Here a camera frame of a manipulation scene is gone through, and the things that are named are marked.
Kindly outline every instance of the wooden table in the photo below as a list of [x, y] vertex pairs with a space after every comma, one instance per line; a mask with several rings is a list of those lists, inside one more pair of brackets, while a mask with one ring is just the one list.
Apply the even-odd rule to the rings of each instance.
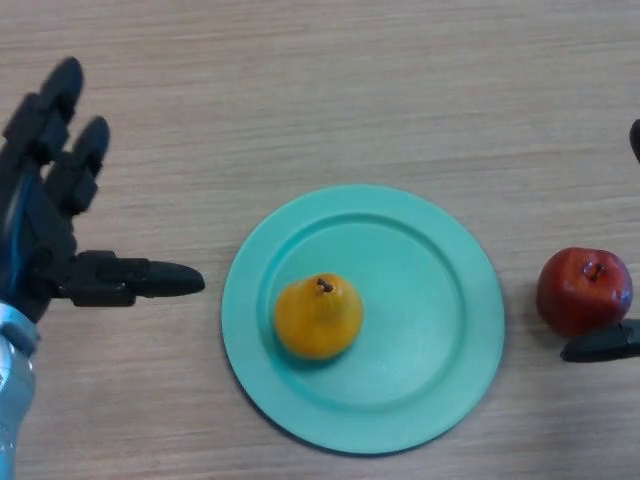
[[[180, 261], [205, 293], [41, 323], [19, 479], [612, 479], [640, 475], [640, 369], [574, 366], [532, 304], [570, 244], [640, 279], [640, 3], [630, 0], [7, 0], [8, 118], [63, 56], [74, 131], [107, 117], [83, 248]], [[507, 343], [481, 405], [387, 458], [296, 443], [245, 401], [220, 340], [235, 252], [324, 185], [384, 183], [463, 221], [504, 286]], [[632, 308], [640, 314], [640, 307]]]

